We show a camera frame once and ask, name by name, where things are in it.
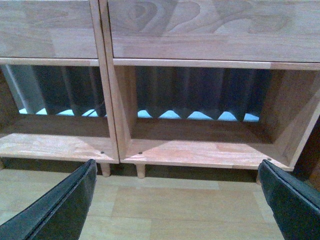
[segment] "wooden leg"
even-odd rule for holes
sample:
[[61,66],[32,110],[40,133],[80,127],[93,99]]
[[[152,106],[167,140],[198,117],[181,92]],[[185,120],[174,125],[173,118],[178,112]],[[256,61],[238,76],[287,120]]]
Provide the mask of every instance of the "wooden leg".
[[136,172],[139,179],[144,179],[146,177],[146,165],[145,164],[136,164]]
[[100,163],[102,175],[104,177],[109,177],[111,174],[110,164],[109,163]]
[[255,182],[256,182],[256,184],[261,185],[261,182],[259,179],[259,174],[256,176]]
[[0,160],[0,171],[5,168],[5,164],[2,160]]

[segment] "light under curtain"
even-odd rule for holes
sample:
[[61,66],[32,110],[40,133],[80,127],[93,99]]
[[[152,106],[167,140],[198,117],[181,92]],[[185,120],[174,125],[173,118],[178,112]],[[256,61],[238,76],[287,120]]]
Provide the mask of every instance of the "light under curtain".
[[265,69],[136,68],[144,117],[258,121],[271,81]]
[[1,70],[20,113],[106,115],[98,67],[2,65]]
[[[21,113],[106,115],[98,67],[2,65],[1,70]],[[264,69],[137,66],[137,114],[257,121],[270,80]]]

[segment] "wooden drawer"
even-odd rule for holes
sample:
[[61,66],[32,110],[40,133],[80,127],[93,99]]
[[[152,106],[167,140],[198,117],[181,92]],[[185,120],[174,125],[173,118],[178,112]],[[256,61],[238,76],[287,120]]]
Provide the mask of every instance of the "wooden drawer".
[[319,0],[109,0],[115,58],[320,62]]
[[0,57],[97,59],[89,1],[0,0]]

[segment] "open cubby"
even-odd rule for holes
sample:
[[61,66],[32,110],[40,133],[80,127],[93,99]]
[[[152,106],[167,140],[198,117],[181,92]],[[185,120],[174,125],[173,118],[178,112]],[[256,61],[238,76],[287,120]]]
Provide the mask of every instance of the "open cubby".
[[[22,76],[22,79],[29,81],[28,76]],[[10,90],[8,79],[0,71],[0,157],[81,162],[95,159],[97,163],[102,164],[105,176],[110,174],[110,163],[119,163],[114,130],[110,130],[108,125],[110,117],[104,117],[110,101],[106,100],[102,92],[100,101],[105,102],[106,106],[95,104],[102,107],[100,112],[103,116],[101,117],[20,114],[17,107],[17,96],[14,100],[13,94],[16,93]],[[76,111],[82,112],[85,112],[86,108],[74,107]]]
[[318,71],[270,70],[259,122],[137,118],[134,66],[114,66],[121,163],[292,171],[320,114]]

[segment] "wooden board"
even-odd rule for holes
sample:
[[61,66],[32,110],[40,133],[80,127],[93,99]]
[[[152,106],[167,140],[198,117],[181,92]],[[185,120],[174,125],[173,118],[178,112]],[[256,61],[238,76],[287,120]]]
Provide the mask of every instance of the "wooden board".
[[1,0],[0,57],[97,59],[89,1]]
[[320,71],[275,70],[260,122],[294,167],[320,115]]
[[108,79],[119,157],[126,156],[132,127],[137,118],[136,76],[134,67],[114,66],[112,39],[109,25],[108,1],[99,0]]
[[109,0],[115,58],[320,62],[318,0]]
[[292,171],[259,123],[138,119],[122,163],[258,169],[263,159]]
[[0,157],[119,163],[112,154],[102,117],[26,115],[0,132]]
[[111,97],[110,80],[108,73],[108,64],[106,56],[106,47],[104,42],[104,36],[101,25],[101,14],[98,0],[90,0],[90,8],[92,12],[92,23],[95,36],[95,44],[99,59],[99,69],[101,74],[101,83],[103,90],[103,97],[105,101],[105,109],[108,118],[108,126],[110,133],[110,140],[112,145],[112,155],[114,159],[119,159],[117,133],[115,125],[115,114],[113,108],[113,99]]
[[268,62],[268,61],[114,58],[113,64],[116,66],[320,70],[320,63],[274,62],[274,61]]
[[98,67],[98,59],[0,57],[0,65],[89,66]]

